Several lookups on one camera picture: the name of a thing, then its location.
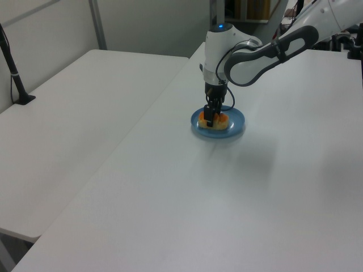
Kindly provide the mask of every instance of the gray floor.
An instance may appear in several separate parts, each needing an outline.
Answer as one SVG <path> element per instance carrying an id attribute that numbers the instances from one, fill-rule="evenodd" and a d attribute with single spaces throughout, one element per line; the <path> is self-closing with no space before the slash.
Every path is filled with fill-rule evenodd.
<path id="1" fill-rule="evenodd" d="M 0 272 L 10 272 L 31 246 L 32 243 L 0 233 Z"/>

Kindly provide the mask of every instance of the robotic arm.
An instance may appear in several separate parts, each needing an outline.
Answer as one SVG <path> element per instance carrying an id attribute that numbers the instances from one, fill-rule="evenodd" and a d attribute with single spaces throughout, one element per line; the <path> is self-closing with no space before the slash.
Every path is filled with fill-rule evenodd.
<path id="1" fill-rule="evenodd" d="M 265 46 L 229 23 L 213 26 L 206 36 L 203 67 L 207 125 L 213 126 L 214 114 L 221 112 L 228 82 L 252 85 L 266 71 L 360 22 L 362 13 L 363 0 L 314 0 L 284 35 Z"/>

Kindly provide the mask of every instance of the cable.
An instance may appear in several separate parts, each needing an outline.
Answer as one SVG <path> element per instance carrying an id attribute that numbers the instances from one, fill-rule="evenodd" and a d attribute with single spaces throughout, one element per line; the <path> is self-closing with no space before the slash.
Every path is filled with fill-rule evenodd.
<path id="1" fill-rule="evenodd" d="M 7 47 L 9 48 L 9 51 L 10 51 L 10 43 L 9 43 L 9 40 L 7 39 L 6 33 L 5 33 L 4 29 L 2 28 L 1 24 L 0 24 L 0 30 L 5 37 Z M 12 98 L 12 75 L 10 75 L 10 97 L 11 97 L 11 102 L 14 104 L 14 99 Z"/>
<path id="2" fill-rule="evenodd" d="M 217 67 L 216 67 L 216 77 L 218 78 L 218 80 L 222 83 L 222 85 L 227 85 L 226 83 L 225 83 L 225 81 L 224 80 L 222 80 L 221 78 L 220 78 L 220 76 L 218 75 L 218 68 L 220 67 L 220 64 L 222 63 L 222 61 L 224 60 L 224 58 L 237 46 L 237 44 L 234 46 L 234 47 L 232 47 L 231 49 L 229 49 L 224 55 L 223 55 L 223 57 L 221 58 L 221 60 L 219 61 L 219 63 L 217 64 Z M 230 95 L 231 95 L 231 97 L 232 97 L 232 101 L 233 101 L 233 103 L 232 103 L 232 106 L 230 106 L 229 108 L 227 108 L 227 109 L 224 109 L 223 111 L 224 112 L 227 112 L 227 111 L 230 111 L 231 109 L 233 109 L 234 108 L 234 104 L 235 104 L 235 98 L 234 98 L 234 95 L 233 95 L 233 93 L 232 93 L 232 91 L 231 91 L 231 89 L 229 89 L 228 88 L 228 86 L 227 86 L 227 90 L 229 91 L 229 93 L 230 93 Z"/>
<path id="3" fill-rule="evenodd" d="M 288 26 L 288 29 L 286 29 L 286 32 L 293 26 L 293 23 L 296 21 L 296 13 L 295 13 L 295 16 L 294 16 L 294 11 L 295 11 L 295 8 L 297 7 L 297 4 L 298 2 L 296 2 L 295 6 L 292 8 L 292 19 L 291 19 L 291 23 L 290 25 Z"/>

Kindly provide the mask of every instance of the white wall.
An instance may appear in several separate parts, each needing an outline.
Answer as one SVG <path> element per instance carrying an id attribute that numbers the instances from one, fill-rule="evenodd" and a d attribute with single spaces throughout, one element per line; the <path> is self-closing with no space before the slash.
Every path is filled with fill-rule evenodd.
<path id="1" fill-rule="evenodd" d="M 27 92 L 98 49 L 88 0 L 60 0 L 4 30 Z M 1 52 L 0 113 L 10 105 L 10 72 Z"/>
<path id="2" fill-rule="evenodd" d="M 209 0 L 98 0 L 108 50 L 190 57 L 209 29 Z"/>

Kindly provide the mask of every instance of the black pole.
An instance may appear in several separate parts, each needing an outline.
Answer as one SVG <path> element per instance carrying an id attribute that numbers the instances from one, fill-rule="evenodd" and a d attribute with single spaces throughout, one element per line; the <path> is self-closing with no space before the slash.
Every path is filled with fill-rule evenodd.
<path id="1" fill-rule="evenodd" d="M 4 54 L 6 63 L 9 67 L 11 77 L 13 78 L 16 88 L 18 89 L 19 92 L 19 100 L 17 100 L 15 104 L 26 105 L 30 101 L 32 101 L 35 98 L 35 96 L 27 94 L 27 92 L 24 89 L 24 85 L 22 83 L 22 80 L 20 79 L 20 75 L 18 73 L 18 69 L 15 66 L 14 59 L 11 56 L 10 47 L 9 44 L 7 43 L 5 32 L 1 24 L 0 24 L 0 47 L 2 53 Z"/>
<path id="2" fill-rule="evenodd" d="M 363 23 L 359 25 L 357 32 L 357 38 L 352 48 L 348 52 L 348 58 L 351 60 L 361 60 L 362 59 L 362 43 L 363 43 Z"/>

